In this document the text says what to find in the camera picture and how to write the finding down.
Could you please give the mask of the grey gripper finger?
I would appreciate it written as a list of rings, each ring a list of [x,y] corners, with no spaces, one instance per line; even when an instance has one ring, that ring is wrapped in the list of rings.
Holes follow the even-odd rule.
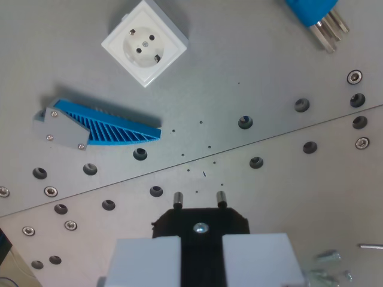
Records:
[[[285,233],[223,236],[227,286],[305,286],[306,280]]]
[[[181,286],[181,238],[119,239],[98,286]]]

